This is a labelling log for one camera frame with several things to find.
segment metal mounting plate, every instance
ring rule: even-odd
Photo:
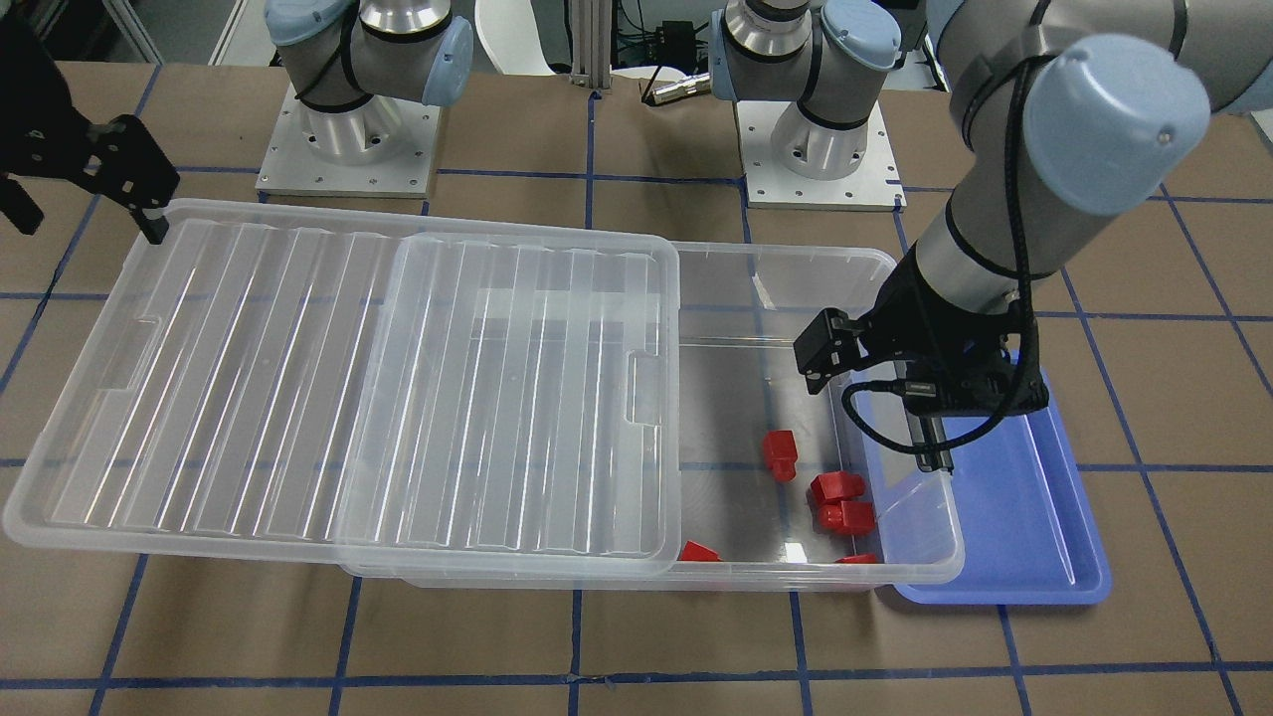
[[[261,161],[256,189],[279,196],[383,196],[428,199],[438,147],[440,107],[393,99],[402,125],[402,150],[383,162],[346,167],[327,162],[309,149],[299,127],[300,102],[289,85]]]
[[[880,104],[867,125],[871,144],[858,171],[834,181],[811,180],[784,167],[769,140],[789,102],[738,102],[738,136],[747,175],[747,205],[775,209],[891,211],[906,205]]]

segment translucent lid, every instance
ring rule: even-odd
[[[11,536],[559,577],[675,561],[668,242],[214,201],[168,218],[23,469]]]

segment red toy block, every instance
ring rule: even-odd
[[[687,540],[681,548],[681,562],[721,562],[721,555],[714,549]]]
[[[864,552],[862,554],[850,554],[848,557],[840,557],[835,561],[836,564],[878,564],[880,558],[875,555],[875,552]]]
[[[791,431],[769,431],[760,442],[765,466],[774,479],[789,483],[796,479],[796,436]]]
[[[813,484],[810,489],[813,490],[813,502],[821,507],[862,497],[867,492],[867,482],[862,479],[862,475],[838,470],[835,473],[822,473],[813,478]]]
[[[835,534],[866,536],[875,530],[875,506],[869,502],[845,499],[838,505],[824,505],[817,511],[817,522]]]

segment light blue joint cap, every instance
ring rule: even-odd
[[[267,0],[265,27],[270,42],[286,47],[304,42],[340,22],[345,10],[358,0]]]
[[[964,6],[964,0],[928,0],[928,37],[933,38],[933,51],[942,41],[947,23]]]
[[[871,0],[827,0],[822,27],[840,50],[868,68],[889,71],[897,61],[901,28],[889,10]]]
[[[1026,150],[1071,206],[1114,217],[1148,199],[1202,141],[1211,99],[1192,70],[1143,39],[1094,34],[1039,73],[1026,98]]]
[[[433,59],[433,69],[424,83],[424,104],[449,107],[460,101],[474,66],[474,28],[461,17],[451,19],[442,36],[442,46]]]
[[[724,10],[712,13],[712,38],[708,41],[708,71],[712,73],[712,94],[717,99],[737,102],[738,94],[733,90],[733,80],[729,79],[729,57],[726,55],[724,23],[722,22]]]
[[[1260,76],[1241,93],[1237,99],[1228,103],[1223,112],[1237,115],[1241,112],[1258,112],[1273,107],[1273,62],[1264,68]]]

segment tabletop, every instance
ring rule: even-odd
[[[749,209],[728,103],[475,75],[428,201],[258,196],[280,69],[65,64],[139,113],[179,196],[862,246],[900,257],[971,166],[946,97],[886,92],[908,206]],[[0,497],[136,229],[69,183],[0,227]],[[472,591],[334,566],[0,539],[0,713],[1273,713],[1273,155],[1245,117],[1036,289],[1043,364],[1114,577],[1091,608],[861,594]]]

